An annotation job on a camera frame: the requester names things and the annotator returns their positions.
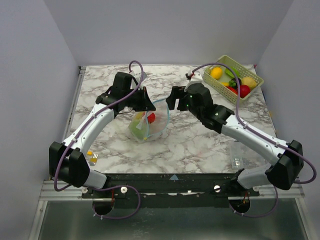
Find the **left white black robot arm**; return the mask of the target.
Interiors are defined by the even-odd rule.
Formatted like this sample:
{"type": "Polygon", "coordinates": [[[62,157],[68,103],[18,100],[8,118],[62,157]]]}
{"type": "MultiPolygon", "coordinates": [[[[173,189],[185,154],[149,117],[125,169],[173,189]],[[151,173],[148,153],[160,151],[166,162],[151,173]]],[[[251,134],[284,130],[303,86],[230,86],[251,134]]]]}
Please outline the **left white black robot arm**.
{"type": "Polygon", "coordinates": [[[136,78],[118,72],[112,86],[99,95],[84,122],[61,143],[49,147],[49,173],[54,181],[61,180],[74,187],[91,187],[101,198],[107,197],[111,185],[107,176],[90,168],[85,154],[107,124],[124,108],[136,112],[155,111],[147,89],[136,78]]]}

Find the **clear zip top bag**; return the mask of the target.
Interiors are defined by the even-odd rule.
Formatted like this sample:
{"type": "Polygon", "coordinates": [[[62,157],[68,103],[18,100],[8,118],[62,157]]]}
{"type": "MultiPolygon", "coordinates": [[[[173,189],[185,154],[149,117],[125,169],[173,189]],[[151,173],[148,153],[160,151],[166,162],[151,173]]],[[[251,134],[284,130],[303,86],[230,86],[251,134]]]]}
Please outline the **clear zip top bag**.
{"type": "Polygon", "coordinates": [[[167,128],[170,122],[170,110],[166,103],[166,100],[158,99],[153,102],[153,105],[156,107],[155,111],[143,111],[145,113],[143,117],[145,117],[145,122],[147,125],[147,135],[144,141],[139,142],[143,143],[145,141],[152,141],[158,138],[167,128]],[[155,113],[156,119],[152,124],[149,124],[147,121],[147,115],[151,112],[155,113]]]}

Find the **clear plastic box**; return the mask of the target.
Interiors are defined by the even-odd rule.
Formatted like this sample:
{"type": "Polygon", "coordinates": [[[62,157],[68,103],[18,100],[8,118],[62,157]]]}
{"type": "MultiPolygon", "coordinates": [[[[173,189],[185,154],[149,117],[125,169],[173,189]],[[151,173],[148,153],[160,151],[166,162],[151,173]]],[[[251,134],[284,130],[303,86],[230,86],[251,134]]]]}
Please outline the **clear plastic box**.
{"type": "Polygon", "coordinates": [[[232,141],[229,145],[229,155],[232,169],[253,169],[265,165],[265,159],[239,141],[232,141]]]}

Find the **green plastic basket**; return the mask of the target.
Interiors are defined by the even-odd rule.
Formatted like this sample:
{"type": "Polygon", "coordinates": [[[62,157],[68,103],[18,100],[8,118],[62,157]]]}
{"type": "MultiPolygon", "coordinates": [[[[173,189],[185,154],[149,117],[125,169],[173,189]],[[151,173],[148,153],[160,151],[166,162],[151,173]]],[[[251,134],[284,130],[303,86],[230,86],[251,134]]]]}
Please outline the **green plastic basket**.
{"type": "Polygon", "coordinates": [[[237,103],[238,97],[235,77],[238,77],[241,85],[240,103],[253,96],[264,83],[260,76],[227,55],[222,55],[217,62],[218,65],[205,67],[203,80],[233,104],[237,103]]]}

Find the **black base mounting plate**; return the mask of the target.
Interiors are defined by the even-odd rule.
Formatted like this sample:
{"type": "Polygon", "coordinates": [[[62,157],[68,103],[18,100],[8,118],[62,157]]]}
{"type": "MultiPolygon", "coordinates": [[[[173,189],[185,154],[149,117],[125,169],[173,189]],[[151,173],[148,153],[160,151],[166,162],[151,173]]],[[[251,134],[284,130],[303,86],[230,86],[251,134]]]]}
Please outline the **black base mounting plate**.
{"type": "Polygon", "coordinates": [[[233,173],[108,173],[107,191],[89,189],[84,199],[116,208],[227,208],[229,199],[257,197],[234,186],[233,173]]]}

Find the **red chili pepper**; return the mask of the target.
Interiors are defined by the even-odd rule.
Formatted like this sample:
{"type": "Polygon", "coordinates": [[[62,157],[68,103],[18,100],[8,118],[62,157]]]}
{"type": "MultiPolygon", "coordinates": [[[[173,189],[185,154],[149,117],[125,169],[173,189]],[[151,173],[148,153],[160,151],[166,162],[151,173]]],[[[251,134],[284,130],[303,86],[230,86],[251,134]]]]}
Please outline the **red chili pepper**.
{"type": "Polygon", "coordinates": [[[234,94],[238,94],[238,91],[236,89],[234,89],[233,87],[227,86],[227,88],[232,91],[234,94]]]}

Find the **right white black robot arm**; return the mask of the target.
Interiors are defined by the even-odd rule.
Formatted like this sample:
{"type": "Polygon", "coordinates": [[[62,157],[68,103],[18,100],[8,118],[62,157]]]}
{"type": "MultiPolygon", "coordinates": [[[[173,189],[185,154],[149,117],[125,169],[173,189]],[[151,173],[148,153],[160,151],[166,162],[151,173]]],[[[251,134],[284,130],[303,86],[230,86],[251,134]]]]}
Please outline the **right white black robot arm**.
{"type": "Polygon", "coordinates": [[[241,196],[255,186],[274,185],[289,190],[304,166],[302,144],[274,138],[268,143],[268,134],[256,129],[259,135],[243,126],[229,108],[215,104],[211,93],[202,83],[173,86],[166,103],[170,110],[191,112],[207,129],[229,136],[263,157],[265,165],[241,169],[231,178],[230,191],[241,196]]]}

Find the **yellow lemon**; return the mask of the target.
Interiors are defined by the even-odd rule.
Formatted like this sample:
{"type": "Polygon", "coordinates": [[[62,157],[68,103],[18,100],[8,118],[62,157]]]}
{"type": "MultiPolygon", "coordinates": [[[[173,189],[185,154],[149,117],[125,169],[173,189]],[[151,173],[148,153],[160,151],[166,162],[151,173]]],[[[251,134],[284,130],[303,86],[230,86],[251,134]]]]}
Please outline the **yellow lemon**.
{"type": "Polygon", "coordinates": [[[219,80],[223,75],[223,70],[220,67],[213,67],[210,71],[210,76],[215,80],[219,80]]]}

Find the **red pomegranate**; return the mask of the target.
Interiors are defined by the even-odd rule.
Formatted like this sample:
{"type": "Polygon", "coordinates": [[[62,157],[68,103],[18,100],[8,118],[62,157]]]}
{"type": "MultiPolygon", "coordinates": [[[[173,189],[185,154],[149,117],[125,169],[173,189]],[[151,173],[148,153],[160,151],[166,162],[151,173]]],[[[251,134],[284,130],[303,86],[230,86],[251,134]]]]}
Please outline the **red pomegranate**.
{"type": "Polygon", "coordinates": [[[251,92],[251,89],[248,85],[242,84],[240,85],[238,92],[240,94],[240,98],[243,99],[251,92]]]}

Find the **green white cabbage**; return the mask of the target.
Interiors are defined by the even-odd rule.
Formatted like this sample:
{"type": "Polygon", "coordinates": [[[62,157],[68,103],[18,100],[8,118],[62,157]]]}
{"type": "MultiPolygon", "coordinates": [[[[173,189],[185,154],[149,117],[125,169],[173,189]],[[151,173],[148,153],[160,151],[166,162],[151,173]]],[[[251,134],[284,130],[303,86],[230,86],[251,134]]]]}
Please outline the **green white cabbage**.
{"type": "Polygon", "coordinates": [[[143,142],[147,136],[147,123],[145,117],[134,117],[131,120],[128,129],[138,142],[143,142]]]}

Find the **yellow red mango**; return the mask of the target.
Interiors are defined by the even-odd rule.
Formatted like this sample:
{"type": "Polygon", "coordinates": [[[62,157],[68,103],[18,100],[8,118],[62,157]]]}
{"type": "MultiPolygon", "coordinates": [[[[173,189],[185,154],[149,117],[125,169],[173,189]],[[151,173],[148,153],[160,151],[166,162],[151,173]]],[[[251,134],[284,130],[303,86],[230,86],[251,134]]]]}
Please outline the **yellow red mango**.
{"type": "Polygon", "coordinates": [[[139,112],[139,113],[137,113],[136,118],[141,119],[144,115],[145,115],[144,112],[139,112]]]}

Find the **beige pear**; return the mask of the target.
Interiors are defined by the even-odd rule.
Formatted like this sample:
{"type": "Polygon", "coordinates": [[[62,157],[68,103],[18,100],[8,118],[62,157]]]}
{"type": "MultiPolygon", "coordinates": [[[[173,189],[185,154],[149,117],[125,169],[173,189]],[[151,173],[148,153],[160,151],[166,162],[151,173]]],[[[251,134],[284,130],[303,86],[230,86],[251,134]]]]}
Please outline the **beige pear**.
{"type": "Polygon", "coordinates": [[[241,84],[248,86],[251,90],[253,90],[258,85],[257,82],[249,76],[243,77],[241,79],[241,84]]]}

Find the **red apple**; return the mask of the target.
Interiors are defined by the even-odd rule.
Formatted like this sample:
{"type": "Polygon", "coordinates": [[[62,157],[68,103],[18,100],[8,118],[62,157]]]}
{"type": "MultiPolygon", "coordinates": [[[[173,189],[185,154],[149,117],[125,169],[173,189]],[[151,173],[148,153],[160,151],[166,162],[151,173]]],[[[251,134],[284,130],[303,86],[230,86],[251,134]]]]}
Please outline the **red apple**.
{"type": "Polygon", "coordinates": [[[154,112],[151,112],[151,113],[148,113],[148,114],[147,114],[147,122],[148,122],[149,124],[154,123],[155,120],[156,120],[156,115],[155,115],[154,112]]]}

